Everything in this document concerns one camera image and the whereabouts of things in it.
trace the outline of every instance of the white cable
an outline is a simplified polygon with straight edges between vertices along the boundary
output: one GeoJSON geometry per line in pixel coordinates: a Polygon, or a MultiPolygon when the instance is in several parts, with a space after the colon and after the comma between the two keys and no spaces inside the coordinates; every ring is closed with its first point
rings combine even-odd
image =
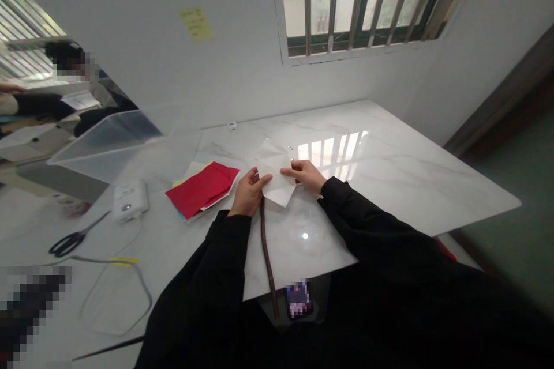
{"type": "MultiPolygon", "coordinates": [[[[142,227],[143,227],[143,223],[142,221],[140,220],[140,216],[137,216],[136,219],[138,219],[138,222],[140,224],[139,228],[138,228],[138,232],[137,234],[134,236],[134,238],[127,244],[125,245],[123,248],[121,248],[119,251],[117,251],[117,253],[114,254],[113,257],[117,257],[117,255],[119,255],[121,252],[124,251],[124,249],[126,249],[129,245],[131,245],[135,239],[137,239],[138,235],[140,234],[140,231],[142,230],[142,227]]],[[[128,333],[130,330],[132,330],[138,322],[140,322],[144,316],[146,316],[146,314],[150,311],[150,309],[152,308],[152,304],[153,304],[153,300],[152,300],[152,294],[150,293],[150,291],[148,290],[148,287],[146,285],[146,282],[144,281],[144,277],[143,277],[143,273],[142,271],[140,270],[139,266],[136,265],[134,262],[131,262],[131,261],[120,261],[120,260],[114,260],[114,259],[92,259],[92,258],[85,258],[85,257],[81,257],[79,255],[70,255],[69,257],[67,258],[64,258],[64,259],[61,259],[60,261],[56,261],[56,262],[51,262],[51,263],[47,263],[47,264],[42,264],[42,265],[39,265],[39,266],[55,266],[55,265],[58,265],[64,261],[67,261],[69,259],[74,259],[76,261],[83,261],[83,262],[92,262],[92,263],[105,263],[106,266],[104,267],[104,269],[102,270],[102,272],[100,272],[100,275],[98,275],[98,278],[96,279],[96,281],[94,282],[94,284],[92,285],[92,288],[91,290],[88,292],[87,294],[87,297],[85,298],[85,300],[83,301],[82,305],[81,305],[81,308],[79,310],[79,320],[82,321],[83,320],[83,311],[85,309],[85,305],[88,301],[88,299],[90,298],[92,292],[94,291],[94,289],[96,288],[96,285],[98,284],[98,281],[100,281],[100,279],[102,278],[102,275],[104,275],[104,271],[106,271],[106,269],[108,268],[108,265],[111,264],[111,263],[125,263],[125,264],[129,264],[131,266],[133,266],[134,270],[137,272],[137,275],[138,275],[138,279],[140,280],[140,284],[142,285],[143,287],[143,290],[144,292],[146,293],[146,296],[148,298],[148,308],[146,309],[146,311],[140,316],[140,318],[130,327],[128,328],[126,331],[124,331],[123,333],[118,333],[117,336],[123,336],[125,333],[128,333]]]]}

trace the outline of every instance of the marble tabletop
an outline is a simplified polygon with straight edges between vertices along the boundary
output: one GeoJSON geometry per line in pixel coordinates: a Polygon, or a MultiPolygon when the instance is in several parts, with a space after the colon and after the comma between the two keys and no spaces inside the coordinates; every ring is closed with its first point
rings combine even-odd
{"type": "MultiPolygon", "coordinates": [[[[195,161],[247,170],[266,139],[309,159],[380,208],[435,236],[518,207],[510,193],[373,103],[360,101],[203,130],[195,161]]],[[[297,186],[287,206],[267,201],[265,229],[275,288],[356,262],[314,194],[297,186]]],[[[269,292],[254,217],[244,299],[269,292]]]]}
{"type": "MultiPolygon", "coordinates": [[[[87,235],[75,254],[110,258],[132,241],[119,256],[138,258],[156,301],[202,243],[217,211],[230,208],[234,198],[233,191],[216,209],[191,223],[183,223],[164,192],[183,177],[192,160],[215,160],[239,168],[244,174],[255,165],[254,153],[266,138],[290,147],[291,159],[310,159],[326,177],[347,180],[376,205],[431,236],[520,205],[513,195],[377,104],[360,101],[242,122],[234,131],[227,126],[214,127],[142,146],[77,228],[82,229],[109,210],[113,186],[129,180],[145,180],[150,209],[140,224],[131,221],[118,225],[111,217],[106,218],[87,235]]],[[[267,245],[277,289],[356,262],[316,199],[307,189],[297,186],[287,208],[266,203],[267,245]]],[[[0,262],[30,265],[50,261],[44,247],[64,234],[66,231],[52,227],[3,244],[0,262]],[[25,257],[21,256],[23,249],[27,252],[25,257]]],[[[72,287],[67,300],[59,305],[59,319],[65,322],[62,325],[57,321],[57,325],[71,327],[71,357],[144,334],[146,318],[123,336],[92,330],[117,323],[119,316],[132,320],[144,311],[144,292],[132,269],[127,276],[121,270],[108,270],[96,285],[96,293],[90,296],[102,267],[69,262],[73,266],[72,287]],[[84,315],[97,317],[94,322],[86,318],[81,321],[79,317],[89,296],[84,315]]],[[[267,292],[260,218],[256,214],[248,242],[244,300],[267,292]]]]}

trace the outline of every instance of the red paper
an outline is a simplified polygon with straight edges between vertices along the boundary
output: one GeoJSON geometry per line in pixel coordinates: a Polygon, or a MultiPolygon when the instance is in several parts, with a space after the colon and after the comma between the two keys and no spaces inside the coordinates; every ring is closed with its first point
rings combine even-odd
{"type": "Polygon", "coordinates": [[[206,166],[185,183],[166,192],[175,207],[189,220],[201,208],[222,198],[228,191],[239,170],[216,162],[206,166]]]}

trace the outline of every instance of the hand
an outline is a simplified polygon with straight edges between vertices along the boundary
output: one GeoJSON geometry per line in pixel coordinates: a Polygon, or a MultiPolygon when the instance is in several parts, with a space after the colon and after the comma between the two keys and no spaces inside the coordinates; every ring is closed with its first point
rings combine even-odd
{"type": "Polygon", "coordinates": [[[293,160],[292,168],[282,168],[281,174],[294,177],[297,183],[302,183],[312,192],[321,195],[321,188],[327,181],[319,170],[309,160],[293,160]]]}
{"type": "Polygon", "coordinates": [[[23,86],[19,86],[16,84],[9,84],[7,82],[0,82],[0,92],[14,94],[14,93],[23,92],[23,91],[25,91],[25,88],[23,86]]]}
{"type": "Polygon", "coordinates": [[[272,178],[272,175],[266,174],[260,179],[258,176],[258,168],[253,167],[250,169],[250,171],[238,181],[237,194],[235,195],[233,207],[227,216],[236,214],[250,217],[254,216],[258,210],[258,206],[260,206],[261,198],[264,196],[261,189],[267,185],[272,178]]]}

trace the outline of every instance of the person's left hand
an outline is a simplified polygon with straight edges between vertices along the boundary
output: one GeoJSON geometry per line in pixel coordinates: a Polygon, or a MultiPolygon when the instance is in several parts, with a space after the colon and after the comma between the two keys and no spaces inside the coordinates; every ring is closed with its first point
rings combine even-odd
{"type": "Polygon", "coordinates": [[[15,94],[23,91],[25,91],[24,86],[10,84],[8,82],[0,82],[0,92],[15,94]]]}
{"type": "Polygon", "coordinates": [[[237,194],[233,202],[233,207],[227,216],[236,214],[245,216],[254,216],[260,206],[263,193],[261,189],[269,183],[273,178],[272,175],[266,174],[262,178],[258,176],[258,168],[253,167],[244,177],[238,181],[237,194]]]}

